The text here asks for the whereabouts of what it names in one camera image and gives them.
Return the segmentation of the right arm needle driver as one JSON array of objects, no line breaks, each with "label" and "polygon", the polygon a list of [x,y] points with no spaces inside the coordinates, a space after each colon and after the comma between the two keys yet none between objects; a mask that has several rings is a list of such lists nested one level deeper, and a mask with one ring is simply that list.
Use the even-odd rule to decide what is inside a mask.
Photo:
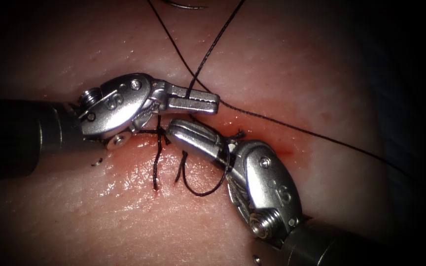
[{"label": "right arm needle driver", "polygon": [[252,234],[274,248],[302,221],[295,183],[270,145],[259,140],[228,144],[232,163],[226,176],[232,203]]}]

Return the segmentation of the right arm needle driver jaw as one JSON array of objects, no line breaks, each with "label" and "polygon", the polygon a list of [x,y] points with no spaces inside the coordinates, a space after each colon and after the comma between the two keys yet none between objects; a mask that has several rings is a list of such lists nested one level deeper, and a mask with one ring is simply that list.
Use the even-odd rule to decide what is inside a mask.
[{"label": "right arm needle driver jaw", "polygon": [[216,130],[199,124],[169,124],[168,139],[178,148],[215,165],[226,165],[226,139]]},{"label": "right arm needle driver jaw", "polygon": [[186,152],[228,152],[226,138],[211,127],[187,121],[171,120],[171,142]]}]

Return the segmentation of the left arm needle driver jaw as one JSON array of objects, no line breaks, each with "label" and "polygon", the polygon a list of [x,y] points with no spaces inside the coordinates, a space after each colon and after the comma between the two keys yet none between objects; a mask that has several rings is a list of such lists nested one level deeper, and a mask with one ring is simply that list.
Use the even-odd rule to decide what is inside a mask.
[{"label": "left arm needle driver jaw", "polygon": [[205,91],[190,90],[172,84],[167,84],[168,103],[174,104],[197,104],[197,103],[219,103],[220,97]]},{"label": "left arm needle driver jaw", "polygon": [[182,114],[217,114],[219,102],[207,102],[188,99],[169,99],[168,113]]}]

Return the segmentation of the left arm needle driver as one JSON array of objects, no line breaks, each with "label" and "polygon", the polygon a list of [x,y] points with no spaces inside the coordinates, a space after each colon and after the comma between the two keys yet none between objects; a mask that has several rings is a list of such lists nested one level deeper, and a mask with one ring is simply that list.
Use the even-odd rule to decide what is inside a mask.
[{"label": "left arm needle driver", "polygon": [[166,103],[165,82],[132,73],[86,90],[77,114],[87,141],[102,142],[108,150],[123,146]]}]

